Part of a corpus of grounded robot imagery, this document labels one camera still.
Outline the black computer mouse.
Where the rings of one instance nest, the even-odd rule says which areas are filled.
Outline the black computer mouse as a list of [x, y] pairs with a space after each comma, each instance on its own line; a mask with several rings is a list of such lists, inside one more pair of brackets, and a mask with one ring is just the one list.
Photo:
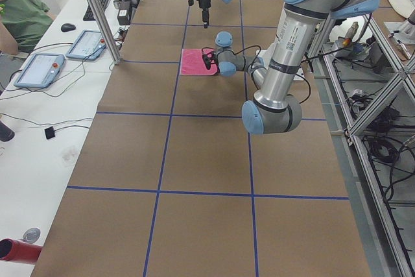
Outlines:
[[69, 31], [72, 31], [72, 30], [75, 30], [75, 29], [76, 29], [76, 26], [72, 23], [64, 23], [60, 27], [60, 30], [62, 32], [69, 32]]

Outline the pink and grey towel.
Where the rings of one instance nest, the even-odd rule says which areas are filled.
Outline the pink and grey towel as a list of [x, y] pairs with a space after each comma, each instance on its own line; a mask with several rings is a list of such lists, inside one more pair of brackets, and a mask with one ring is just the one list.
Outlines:
[[180, 75], [183, 76], [212, 76], [217, 74], [218, 68], [215, 64], [210, 69], [202, 59], [201, 49], [182, 49], [180, 59]]

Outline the black power adapter box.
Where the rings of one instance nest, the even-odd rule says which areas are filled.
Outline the black power adapter box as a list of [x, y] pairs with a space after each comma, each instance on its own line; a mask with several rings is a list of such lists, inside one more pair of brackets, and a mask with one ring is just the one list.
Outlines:
[[130, 1], [120, 1], [117, 20], [120, 25], [129, 25], [132, 17], [132, 4]]

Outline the teach pendant tablet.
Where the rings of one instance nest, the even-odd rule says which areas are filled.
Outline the teach pendant tablet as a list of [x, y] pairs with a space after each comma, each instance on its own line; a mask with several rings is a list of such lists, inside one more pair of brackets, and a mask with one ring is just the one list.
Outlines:
[[104, 38], [98, 30], [83, 30], [65, 56], [71, 60], [94, 61], [105, 48]]
[[39, 53], [30, 57], [14, 82], [17, 88], [46, 88], [65, 64], [63, 54]]

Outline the aluminium frame rail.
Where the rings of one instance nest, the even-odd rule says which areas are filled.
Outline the aluminium frame rail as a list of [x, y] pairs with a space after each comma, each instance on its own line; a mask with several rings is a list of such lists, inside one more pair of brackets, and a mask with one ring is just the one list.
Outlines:
[[381, 8], [359, 20], [368, 35], [354, 53], [328, 41], [318, 61], [374, 276], [414, 275], [414, 44], [400, 51], [402, 22]]

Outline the far teach pendant tablet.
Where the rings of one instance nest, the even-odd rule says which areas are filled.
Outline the far teach pendant tablet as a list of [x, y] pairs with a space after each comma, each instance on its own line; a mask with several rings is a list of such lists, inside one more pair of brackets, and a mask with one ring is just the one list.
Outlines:
[[98, 30], [83, 30], [65, 56], [71, 60], [94, 61], [105, 48], [104, 38]]

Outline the near teach pendant tablet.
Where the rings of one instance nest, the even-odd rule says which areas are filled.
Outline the near teach pendant tablet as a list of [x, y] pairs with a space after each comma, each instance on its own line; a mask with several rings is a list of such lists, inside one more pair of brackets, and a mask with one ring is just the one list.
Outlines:
[[39, 53], [30, 57], [14, 82], [17, 88], [46, 88], [65, 64], [63, 54]]

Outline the round metal disc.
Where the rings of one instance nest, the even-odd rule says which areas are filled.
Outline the round metal disc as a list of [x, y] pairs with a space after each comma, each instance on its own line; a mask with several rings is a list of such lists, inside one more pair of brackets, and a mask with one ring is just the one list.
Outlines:
[[41, 236], [41, 230], [37, 227], [29, 228], [22, 237], [22, 241], [34, 244]]

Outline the red cylinder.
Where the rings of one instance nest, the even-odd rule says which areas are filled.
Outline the red cylinder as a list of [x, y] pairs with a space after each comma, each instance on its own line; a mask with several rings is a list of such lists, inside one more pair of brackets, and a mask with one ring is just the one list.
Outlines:
[[42, 247], [29, 244], [20, 240], [1, 240], [1, 261], [35, 265]]

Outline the seated person green shirt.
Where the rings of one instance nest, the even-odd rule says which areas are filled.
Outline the seated person green shirt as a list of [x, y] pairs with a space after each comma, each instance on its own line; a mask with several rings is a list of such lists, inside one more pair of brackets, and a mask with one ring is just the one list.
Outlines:
[[41, 0], [1, 0], [1, 52], [32, 52], [54, 19]]

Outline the small black square device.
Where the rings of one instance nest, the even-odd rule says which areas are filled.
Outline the small black square device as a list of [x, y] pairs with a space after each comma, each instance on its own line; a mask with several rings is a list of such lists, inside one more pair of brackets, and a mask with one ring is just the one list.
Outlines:
[[56, 136], [56, 130], [54, 129], [53, 126], [46, 128], [44, 132], [45, 132], [45, 138], [47, 140], [52, 139]]

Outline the aluminium frame post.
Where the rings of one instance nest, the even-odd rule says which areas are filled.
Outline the aluminium frame post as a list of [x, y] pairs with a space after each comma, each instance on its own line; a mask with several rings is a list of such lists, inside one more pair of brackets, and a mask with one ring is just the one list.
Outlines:
[[115, 40], [113, 38], [101, 2], [99, 0], [87, 0], [87, 2], [94, 14], [95, 21], [97, 22], [102, 37], [104, 38], [107, 50], [110, 52], [113, 63], [117, 65], [121, 61], [121, 55], [119, 53], [118, 47], [115, 44]]

